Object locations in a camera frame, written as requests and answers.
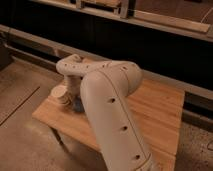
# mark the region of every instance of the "table leg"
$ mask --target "table leg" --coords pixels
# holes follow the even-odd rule
[[[50,129],[51,129],[52,133],[54,134],[56,140],[59,142],[59,144],[60,144],[60,145],[64,145],[64,143],[63,143],[63,141],[61,140],[61,137],[60,137],[58,131],[57,131],[56,129],[52,128],[52,127],[50,127]]]

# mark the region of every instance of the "wooden table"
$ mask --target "wooden table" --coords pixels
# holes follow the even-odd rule
[[[163,171],[174,170],[183,102],[184,91],[147,79],[128,97],[135,122]],[[33,117],[53,128],[59,141],[56,130],[100,150],[86,115],[61,107],[51,96],[37,108]]]

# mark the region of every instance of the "concrete floor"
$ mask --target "concrete floor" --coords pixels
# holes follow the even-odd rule
[[[0,171],[105,171],[106,166],[102,156],[62,135],[66,147],[61,147],[55,140],[50,129],[31,117],[32,112],[48,96],[52,87],[58,84],[62,77],[58,74],[35,65],[16,60],[7,67],[4,79],[0,75],[0,104],[8,108],[8,103],[1,94],[10,85],[16,85],[16,79],[10,79],[10,84],[3,80],[10,77],[7,71],[15,70],[13,74],[25,78],[25,82],[39,86],[27,100],[16,105],[17,94],[13,92],[13,114],[0,126]],[[213,152],[207,149],[207,144],[213,140],[213,134],[198,127],[182,124],[180,145],[178,149],[176,171],[212,171]]]

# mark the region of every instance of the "shelf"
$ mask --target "shelf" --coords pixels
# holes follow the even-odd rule
[[[208,42],[213,42],[213,37],[209,36],[209,29],[211,25],[194,22],[185,19],[179,19],[174,17],[168,17],[153,13],[147,13],[143,11],[137,11],[135,16],[129,17],[127,19],[120,18],[119,15],[113,12],[104,11],[96,8],[91,8],[85,6],[83,9],[77,9],[75,4],[71,4],[66,0],[31,0],[33,2],[51,5],[59,8],[64,8],[67,10],[72,10],[76,12],[81,12],[89,15],[94,15],[98,17],[103,17],[106,19],[111,19],[119,22],[124,22],[128,24],[133,24],[141,27],[147,27],[151,29],[156,29],[164,32],[174,33],[182,36],[192,37]]]

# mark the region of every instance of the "white robotic arm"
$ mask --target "white robotic arm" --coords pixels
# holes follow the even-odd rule
[[[140,68],[127,61],[78,62],[76,55],[62,59],[57,70],[68,80],[67,89],[70,79],[83,77],[81,100],[109,171],[157,171],[125,101],[141,83]]]

